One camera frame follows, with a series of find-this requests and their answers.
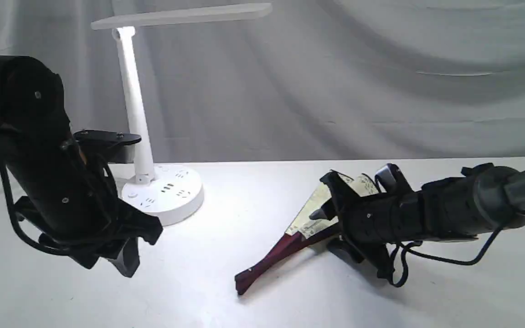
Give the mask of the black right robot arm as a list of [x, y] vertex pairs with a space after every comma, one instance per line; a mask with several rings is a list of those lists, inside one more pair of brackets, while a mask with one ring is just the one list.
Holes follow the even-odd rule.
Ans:
[[[406, 254], [459, 266], [477, 264], [502, 231], [525, 226], [525, 171], [492, 163], [464, 167], [448, 177], [411, 188], [396, 164], [375, 175], [377, 193], [360, 196], [337, 172], [321, 177], [331, 197], [309, 218], [338, 219], [336, 247], [396, 288], [408, 278]], [[472, 260], [454, 260], [415, 251], [424, 241], [474, 241], [490, 237]]]

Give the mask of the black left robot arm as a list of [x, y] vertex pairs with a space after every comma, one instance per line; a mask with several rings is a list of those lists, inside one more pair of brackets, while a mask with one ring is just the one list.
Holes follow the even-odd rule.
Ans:
[[154, 245], [163, 227], [119, 197], [108, 164], [141, 139], [73, 133], [60, 75], [31, 56], [0, 56], [0, 177], [12, 229], [33, 249], [135, 274], [138, 239]]

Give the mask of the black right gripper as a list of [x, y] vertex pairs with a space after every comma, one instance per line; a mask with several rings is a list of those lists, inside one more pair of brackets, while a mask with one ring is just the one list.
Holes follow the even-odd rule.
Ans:
[[421, 192], [360, 196], [333, 170], [319, 180], [331, 197], [309, 218], [342, 220], [343, 237], [327, 243], [327, 250], [338, 258], [348, 263], [369, 263], [376, 269], [377, 278], [388, 279], [392, 261], [384, 244], [427, 240]]

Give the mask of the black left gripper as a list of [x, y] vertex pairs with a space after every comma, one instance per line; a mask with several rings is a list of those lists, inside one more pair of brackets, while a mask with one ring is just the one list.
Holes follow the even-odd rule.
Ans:
[[119, 199], [108, 162], [87, 160], [78, 146], [31, 148], [14, 160], [14, 177], [25, 192], [16, 217], [41, 232], [39, 245], [85, 269], [108, 258], [132, 278], [140, 266], [138, 237], [154, 245], [163, 232], [157, 217]]

